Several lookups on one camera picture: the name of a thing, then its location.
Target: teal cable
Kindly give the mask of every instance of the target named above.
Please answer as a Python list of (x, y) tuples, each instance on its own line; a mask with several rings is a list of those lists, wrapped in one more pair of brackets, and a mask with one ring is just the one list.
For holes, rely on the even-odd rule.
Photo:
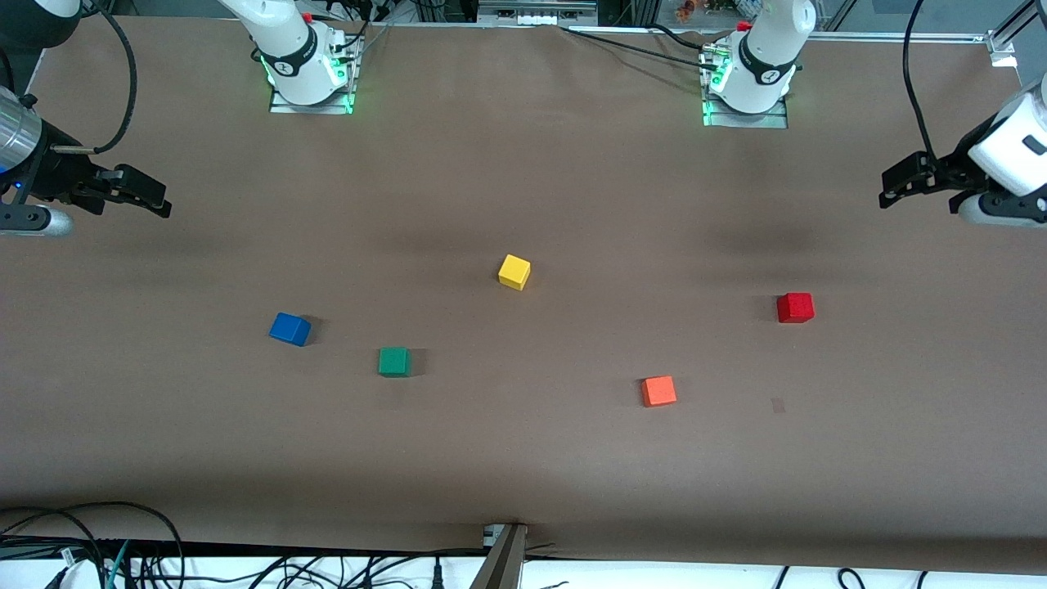
[(116, 587), (116, 571), (120, 569), (120, 563), (124, 562), (124, 553), (128, 551), (128, 544), (131, 544), (131, 541), (125, 540), (124, 546), (120, 546), (120, 551), (116, 552), (116, 560), (113, 561), (113, 570), (109, 571), (109, 580), (106, 581), (106, 589), (115, 589)]

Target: cube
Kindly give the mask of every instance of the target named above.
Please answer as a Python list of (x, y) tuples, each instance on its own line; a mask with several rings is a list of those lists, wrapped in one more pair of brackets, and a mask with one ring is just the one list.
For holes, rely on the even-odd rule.
[(528, 276), (531, 275), (531, 262), (517, 257), (512, 253), (506, 255), (506, 260), (502, 262), (502, 269), (498, 270), (498, 281), (509, 288), (524, 290)]
[(410, 377), (410, 350), (407, 348), (378, 350), (378, 373), (386, 379)]
[(810, 292), (789, 292), (778, 298), (778, 323), (806, 323), (815, 319)]
[(672, 377), (645, 379), (641, 389), (644, 392), (644, 407), (661, 407), (676, 403), (676, 387)]
[(306, 345), (306, 339), (309, 338), (309, 331), (312, 329), (313, 326), (300, 317), (276, 314), (276, 321), (272, 322), (269, 337), (302, 347)]

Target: orange cube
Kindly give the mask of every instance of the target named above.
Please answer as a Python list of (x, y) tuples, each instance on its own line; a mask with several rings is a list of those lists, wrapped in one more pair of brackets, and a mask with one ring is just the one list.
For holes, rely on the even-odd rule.
[(661, 407), (676, 403), (676, 387), (672, 385), (672, 377), (645, 379), (641, 388), (644, 391), (644, 407)]

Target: brown table surface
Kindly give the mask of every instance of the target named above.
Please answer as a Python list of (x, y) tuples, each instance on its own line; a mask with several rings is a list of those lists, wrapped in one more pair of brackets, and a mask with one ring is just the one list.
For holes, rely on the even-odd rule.
[[(1047, 570), (1047, 231), (877, 208), (919, 148), (900, 44), (809, 43), (789, 130), (760, 131), (703, 127), (688, 66), (552, 27), (394, 28), (339, 117), (269, 114), (237, 22), (122, 22), (138, 106), (97, 161), (174, 216), (2, 241), (0, 501), (136, 500), (195, 541), (518, 520), (564, 557)], [(89, 19), (39, 110), (102, 142), (126, 68)], [(913, 73), (942, 153), (1018, 86), (977, 45)], [(815, 321), (776, 323), (792, 290)], [(279, 312), (309, 346), (267, 337)], [(382, 346), (422, 375), (378, 377)], [(645, 409), (659, 375), (680, 402)]]

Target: silver metal cylinder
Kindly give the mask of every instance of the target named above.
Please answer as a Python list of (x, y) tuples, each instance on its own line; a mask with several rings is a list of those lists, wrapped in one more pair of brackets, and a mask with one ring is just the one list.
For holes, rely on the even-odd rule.
[(0, 86), (0, 174), (25, 161), (40, 142), (43, 121)]

